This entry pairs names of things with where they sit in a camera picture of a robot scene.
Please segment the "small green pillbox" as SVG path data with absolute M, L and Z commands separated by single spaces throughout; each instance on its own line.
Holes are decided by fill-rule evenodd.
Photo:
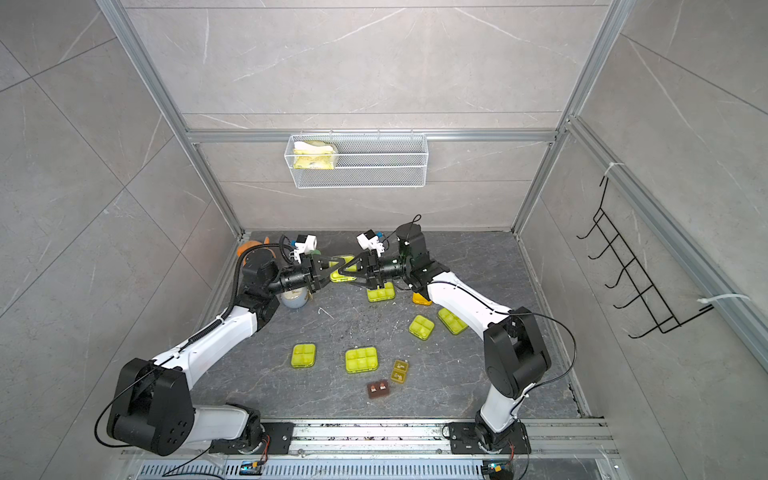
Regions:
M 408 331 L 419 340 L 426 341 L 429 339 L 434 328 L 435 324 L 432 320 L 423 315 L 416 315 L 410 323 Z
M 316 361 L 316 345 L 313 343 L 296 344 L 291 353 L 291 367 L 294 369 L 310 368 Z
M 358 270 L 358 267 L 356 264 L 352 264 L 351 266 L 346 267 L 346 264 L 354 260 L 353 255 L 342 255 L 340 256 L 340 259 L 342 261 L 330 261 L 328 263 L 330 268 L 335 268 L 336 266 L 339 266 L 338 269 L 334 270 L 330 274 L 330 280 L 332 283 L 347 283 L 347 282 L 355 282 L 357 278 L 353 275 L 349 275 L 349 272 L 356 272 Z

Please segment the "amber pillbox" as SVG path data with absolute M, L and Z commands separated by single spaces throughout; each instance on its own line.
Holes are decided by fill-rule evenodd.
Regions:
M 421 305 L 421 306 L 430 306 L 433 304 L 431 300 L 427 299 L 425 296 L 416 292 L 412 294 L 412 302 L 415 305 Z

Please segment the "large green six-cell pillbox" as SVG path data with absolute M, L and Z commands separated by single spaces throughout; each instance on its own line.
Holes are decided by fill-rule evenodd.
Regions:
M 378 351 L 375 347 L 361 347 L 344 353 L 345 371 L 348 374 L 371 372 L 378 369 Z

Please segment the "yellow small pillbox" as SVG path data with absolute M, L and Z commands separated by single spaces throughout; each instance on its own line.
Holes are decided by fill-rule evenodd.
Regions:
M 409 363 L 404 360 L 396 359 L 390 374 L 390 379 L 397 384 L 404 384 L 409 371 Z

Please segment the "brown small pillbox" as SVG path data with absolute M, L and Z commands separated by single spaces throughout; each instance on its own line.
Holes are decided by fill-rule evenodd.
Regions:
M 386 379 L 369 382 L 366 384 L 366 393 L 369 399 L 386 397 L 390 394 L 391 388 Z

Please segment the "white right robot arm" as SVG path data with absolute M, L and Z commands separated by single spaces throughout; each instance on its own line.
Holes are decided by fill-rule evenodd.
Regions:
M 357 236 L 362 252 L 340 268 L 357 267 L 354 276 L 369 288 L 402 280 L 413 292 L 456 315 L 483 341 L 484 366 L 491 387 L 477 414 L 480 433 L 499 437 L 512 430 L 526 394 L 537 386 L 552 361 L 533 312 L 513 310 L 483 296 L 447 266 L 432 258 L 421 227 L 414 221 L 394 231 L 398 253 L 386 254 L 384 236 L 372 230 Z

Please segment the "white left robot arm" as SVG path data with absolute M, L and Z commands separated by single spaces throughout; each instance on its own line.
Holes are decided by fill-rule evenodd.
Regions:
M 246 248 L 235 262 L 224 311 L 181 344 L 150 360 L 135 358 L 121 369 L 115 394 L 98 419 L 108 448 L 137 447 L 159 456 L 207 445 L 216 451 L 250 453 L 266 443 L 258 410 L 237 404 L 193 403 L 191 390 L 231 349 L 263 329 L 282 293 L 317 291 L 344 265 L 339 256 L 304 254 L 281 268 L 276 244 Z

